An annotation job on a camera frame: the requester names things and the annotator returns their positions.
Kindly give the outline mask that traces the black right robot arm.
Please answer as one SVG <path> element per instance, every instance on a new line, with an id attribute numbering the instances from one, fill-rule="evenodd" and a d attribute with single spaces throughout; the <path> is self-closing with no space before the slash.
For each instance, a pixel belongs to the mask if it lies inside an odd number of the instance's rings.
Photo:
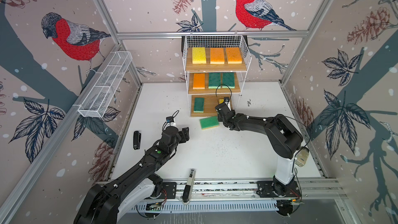
<path id="1" fill-rule="evenodd" d="M 303 136 L 286 116 L 253 117 L 236 113 L 226 103 L 215 107 L 219 122 L 232 131 L 251 131 L 264 134 L 277 157 L 276 173 L 273 177 L 273 192 L 285 196 L 294 186 L 294 155 L 300 150 Z"/>

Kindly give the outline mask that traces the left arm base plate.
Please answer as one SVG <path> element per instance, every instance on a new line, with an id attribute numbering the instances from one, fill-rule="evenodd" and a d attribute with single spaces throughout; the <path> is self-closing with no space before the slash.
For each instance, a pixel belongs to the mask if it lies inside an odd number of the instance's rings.
<path id="1" fill-rule="evenodd" d="M 176 187 L 176 182 L 157 183 L 155 184 L 154 191 L 149 198 L 156 200 L 175 199 Z"/>

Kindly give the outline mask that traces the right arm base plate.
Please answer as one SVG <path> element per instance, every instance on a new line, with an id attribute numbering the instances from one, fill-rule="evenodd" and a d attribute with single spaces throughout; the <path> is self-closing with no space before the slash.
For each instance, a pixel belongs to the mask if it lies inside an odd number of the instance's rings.
<path id="1" fill-rule="evenodd" d="M 302 195 L 294 179 L 287 185 L 273 180 L 258 181 L 257 188 L 256 193 L 260 198 L 299 198 Z"/>

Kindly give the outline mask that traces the orange sponge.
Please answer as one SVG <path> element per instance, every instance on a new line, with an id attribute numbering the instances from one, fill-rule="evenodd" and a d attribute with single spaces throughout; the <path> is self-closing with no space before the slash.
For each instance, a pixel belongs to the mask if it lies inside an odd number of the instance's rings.
<path id="1" fill-rule="evenodd" d="M 193 74 L 193 90 L 204 90 L 205 89 L 205 73 L 194 73 Z"/>
<path id="2" fill-rule="evenodd" d="M 223 48 L 210 48 L 210 64 L 212 65 L 225 64 Z"/>
<path id="3" fill-rule="evenodd" d="M 226 48 L 228 64 L 242 64 L 242 56 L 239 47 Z"/>

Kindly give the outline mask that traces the dark green sponge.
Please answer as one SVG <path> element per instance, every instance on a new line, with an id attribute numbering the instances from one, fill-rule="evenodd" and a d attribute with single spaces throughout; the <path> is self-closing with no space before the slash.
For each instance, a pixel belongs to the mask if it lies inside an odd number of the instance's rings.
<path id="1" fill-rule="evenodd" d="M 221 74 L 220 73 L 209 73 L 208 88 L 217 89 L 221 85 Z"/>
<path id="2" fill-rule="evenodd" d="M 204 112 L 204 101 L 205 99 L 203 97 L 196 97 L 194 99 L 194 108 L 193 108 L 194 113 Z"/>
<path id="3" fill-rule="evenodd" d="M 222 87 L 223 88 L 235 88 L 235 73 L 223 73 L 222 74 Z"/>

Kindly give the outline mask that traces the light green sponge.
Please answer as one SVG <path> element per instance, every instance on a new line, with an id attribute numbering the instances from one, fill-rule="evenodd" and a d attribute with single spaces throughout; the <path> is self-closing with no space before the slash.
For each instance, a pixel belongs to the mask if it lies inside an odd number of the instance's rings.
<path id="1" fill-rule="evenodd" d="M 219 126 L 217 116 L 207 117 L 200 119 L 200 125 L 202 130 L 211 129 Z"/>

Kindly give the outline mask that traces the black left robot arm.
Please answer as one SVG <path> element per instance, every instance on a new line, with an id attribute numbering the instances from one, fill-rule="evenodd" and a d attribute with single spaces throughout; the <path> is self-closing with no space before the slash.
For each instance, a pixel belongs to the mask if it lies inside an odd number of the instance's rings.
<path id="1" fill-rule="evenodd" d="M 162 136 L 127 172 L 113 181 L 90 188 L 74 219 L 75 224 L 116 224 L 132 207 L 161 194 L 163 179 L 156 171 L 189 140 L 189 128 L 168 126 Z"/>

